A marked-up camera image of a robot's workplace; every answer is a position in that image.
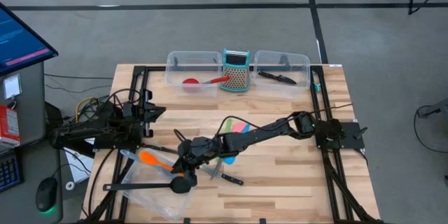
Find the teal grater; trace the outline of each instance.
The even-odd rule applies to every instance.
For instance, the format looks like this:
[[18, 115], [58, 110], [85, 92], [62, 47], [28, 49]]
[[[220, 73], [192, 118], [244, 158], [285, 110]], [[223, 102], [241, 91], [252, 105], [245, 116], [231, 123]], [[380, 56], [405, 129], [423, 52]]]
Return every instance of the teal grater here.
[[244, 92], [251, 86], [249, 62], [251, 52], [224, 49], [223, 76], [229, 76], [230, 80], [222, 82], [219, 86], [231, 92]]

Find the clear plastic bin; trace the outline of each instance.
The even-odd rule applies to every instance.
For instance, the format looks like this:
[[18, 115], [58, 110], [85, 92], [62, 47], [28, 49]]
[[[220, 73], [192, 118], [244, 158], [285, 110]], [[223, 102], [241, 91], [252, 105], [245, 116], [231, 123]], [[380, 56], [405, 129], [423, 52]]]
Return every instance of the clear plastic bin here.
[[[156, 150], [145, 148], [144, 151], [153, 154], [166, 165], [171, 166], [174, 164], [175, 160]], [[122, 183], [170, 183], [177, 176], [169, 172], [162, 173], [159, 168], [159, 166], [153, 167], [141, 162], [134, 162]], [[194, 191], [195, 188], [191, 188], [188, 193], [177, 194], [170, 188], [151, 188], [122, 190], [121, 193], [132, 202], [136, 202], [148, 210], [160, 214], [167, 220], [176, 221], [183, 217]]]
[[[259, 71], [288, 77], [296, 84], [260, 76], [258, 75]], [[303, 90], [309, 88], [309, 58], [305, 55], [287, 52], [258, 51], [255, 54], [252, 79], [259, 95], [293, 99]]]
[[[165, 69], [165, 84], [175, 88], [178, 95], [215, 97], [219, 83], [201, 83], [221, 77], [222, 58], [219, 52], [171, 52]], [[184, 84], [188, 78], [195, 78], [199, 84]]]

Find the butcher block tabletop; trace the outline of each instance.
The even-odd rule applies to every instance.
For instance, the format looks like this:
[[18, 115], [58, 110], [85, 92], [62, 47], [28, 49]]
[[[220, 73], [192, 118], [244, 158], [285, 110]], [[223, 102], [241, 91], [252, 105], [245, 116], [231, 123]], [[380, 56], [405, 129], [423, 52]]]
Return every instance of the butcher block tabletop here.
[[[119, 64], [115, 71], [111, 93], [129, 88], [135, 65]], [[350, 94], [340, 65], [322, 65], [331, 106], [350, 104]], [[266, 125], [288, 116], [293, 111], [313, 111], [309, 90], [294, 99], [262, 97], [252, 85], [247, 92], [227, 92], [218, 89], [217, 97], [178, 96], [172, 87], [167, 87], [164, 71], [149, 73], [147, 88], [153, 92], [150, 101], [167, 110], [151, 124], [154, 137], [143, 139], [147, 144], [176, 149], [179, 140], [173, 133], [178, 129], [185, 137], [212, 137], [226, 116], [238, 116], [256, 125]], [[320, 107], [323, 101], [318, 93]], [[127, 92], [118, 94], [121, 101], [128, 98]], [[332, 116], [341, 122], [355, 119], [352, 106], [332, 110]], [[109, 150], [100, 150], [94, 157], [84, 207], [88, 207], [90, 189], [95, 174]], [[106, 192], [105, 183], [112, 181], [117, 150], [105, 161], [94, 187], [92, 211], [101, 202]], [[354, 150], [341, 150], [346, 182], [355, 198], [374, 218], [379, 218], [375, 196], [370, 182], [366, 161]], [[210, 175], [197, 171], [198, 183], [184, 218], [191, 223], [332, 223], [333, 217], [328, 199], [328, 188], [321, 151], [315, 138], [305, 140], [289, 136], [249, 146], [237, 156], [234, 164], [223, 164], [221, 171], [244, 181], [235, 185], [224, 179], [210, 180]], [[339, 212], [345, 217], [342, 195], [336, 187]], [[117, 193], [113, 218], [118, 218], [122, 195]], [[126, 223], [169, 223], [157, 212], [147, 210], [130, 200], [127, 205]]]

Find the computer monitor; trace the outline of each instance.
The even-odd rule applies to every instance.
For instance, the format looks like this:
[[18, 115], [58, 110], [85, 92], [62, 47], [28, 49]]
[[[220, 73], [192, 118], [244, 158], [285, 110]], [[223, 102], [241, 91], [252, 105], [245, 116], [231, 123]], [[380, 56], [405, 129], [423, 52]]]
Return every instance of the computer monitor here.
[[51, 45], [0, 3], [0, 76], [56, 56]]

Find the red spoon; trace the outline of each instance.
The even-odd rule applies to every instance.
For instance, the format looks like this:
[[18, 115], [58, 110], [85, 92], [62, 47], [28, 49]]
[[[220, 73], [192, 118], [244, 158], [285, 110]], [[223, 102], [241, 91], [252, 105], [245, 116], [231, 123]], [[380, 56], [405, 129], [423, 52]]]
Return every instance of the red spoon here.
[[[201, 84], [213, 84], [213, 83], [219, 83], [219, 82], [223, 82], [223, 81], [230, 81], [230, 76], [216, 78], [216, 79], [209, 80], [209, 81], [206, 81]], [[200, 84], [200, 82], [198, 80], [196, 80], [195, 78], [188, 78], [188, 79], [184, 80], [182, 82], [182, 84]], [[183, 89], [186, 92], [197, 92], [200, 90], [200, 87], [183, 87]]]

